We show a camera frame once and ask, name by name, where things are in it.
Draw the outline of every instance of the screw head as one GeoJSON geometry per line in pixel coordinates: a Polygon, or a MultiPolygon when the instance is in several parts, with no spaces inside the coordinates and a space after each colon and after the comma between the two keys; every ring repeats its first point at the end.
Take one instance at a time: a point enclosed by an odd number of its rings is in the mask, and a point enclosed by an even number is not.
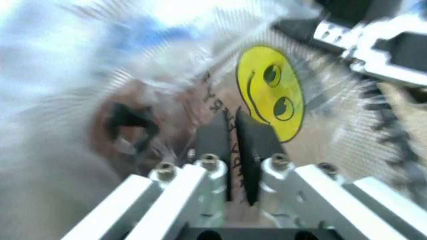
{"type": "Polygon", "coordinates": [[[274,153],[271,156],[271,165],[277,171],[286,170],[290,162],[288,155],[284,153],[274,153]]]}
{"type": "Polygon", "coordinates": [[[213,172],[217,169],[218,161],[220,158],[212,153],[206,153],[201,156],[201,166],[209,172],[213,172]]]}
{"type": "Polygon", "coordinates": [[[338,174],[338,167],[330,162],[321,162],[316,166],[331,178],[335,178],[338,174]]]}
{"type": "Polygon", "coordinates": [[[175,166],[169,162],[161,162],[155,167],[158,179],[169,181],[175,177],[175,166]]]}

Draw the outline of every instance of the black clip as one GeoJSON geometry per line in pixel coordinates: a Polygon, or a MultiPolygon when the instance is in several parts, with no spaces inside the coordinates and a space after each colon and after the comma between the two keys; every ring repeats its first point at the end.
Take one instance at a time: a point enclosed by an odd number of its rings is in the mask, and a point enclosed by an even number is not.
{"type": "Polygon", "coordinates": [[[151,107],[134,110],[125,104],[115,103],[111,109],[110,117],[105,123],[107,134],[113,142],[120,136],[120,127],[144,128],[142,137],[133,146],[136,154],[144,151],[154,136],[159,133],[159,126],[154,122],[151,107]]]}

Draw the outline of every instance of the smiley face mouth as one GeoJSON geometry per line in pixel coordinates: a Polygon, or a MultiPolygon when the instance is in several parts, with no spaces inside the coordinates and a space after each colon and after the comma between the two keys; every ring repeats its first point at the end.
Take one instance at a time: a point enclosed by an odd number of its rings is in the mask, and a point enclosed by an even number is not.
{"type": "Polygon", "coordinates": [[[250,103],[251,103],[251,104],[252,104],[252,106],[253,106],[253,109],[255,110],[256,115],[257,115],[260,119],[262,119],[264,122],[266,122],[266,123],[270,124],[270,122],[269,122],[269,121],[267,121],[267,120],[266,120],[266,119],[261,115],[260,111],[258,110],[257,105],[255,104],[254,99],[252,98],[252,95],[251,95],[251,84],[252,84],[252,80],[254,79],[254,76],[255,76],[255,70],[252,70],[252,72],[251,72],[251,73],[250,73],[250,75],[249,75],[249,79],[247,80],[247,86],[246,86],[247,96],[248,96],[248,98],[249,98],[250,103]]]}

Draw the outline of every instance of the smiley face eye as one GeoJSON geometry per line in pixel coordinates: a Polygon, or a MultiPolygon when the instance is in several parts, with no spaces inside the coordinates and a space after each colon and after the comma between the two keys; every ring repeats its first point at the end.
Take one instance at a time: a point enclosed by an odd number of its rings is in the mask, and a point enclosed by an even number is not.
{"type": "Polygon", "coordinates": [[[271,87],[276,87],[281,79],[281,70],[278,65],[270,65],[264,71],[264,81],[271,87]]]}
{"type": "Polygon", "coordinates": [[[289,98],[283,96],[274,104],[273,113],[277,120],[287,121],[294,115],[294,104],[289,98]]]}

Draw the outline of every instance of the yellow smiley face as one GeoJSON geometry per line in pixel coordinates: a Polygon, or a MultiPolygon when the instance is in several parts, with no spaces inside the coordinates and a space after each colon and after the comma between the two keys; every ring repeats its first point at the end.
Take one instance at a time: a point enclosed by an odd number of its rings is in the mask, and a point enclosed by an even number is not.
{"type": "Polygon", "coordinates": [[[252,118],[272,125],[281,142],[297,134],[304,116],[303,93],[283,53],[266,46],[247,50],[237,67],[237,84],[252,118]]]}

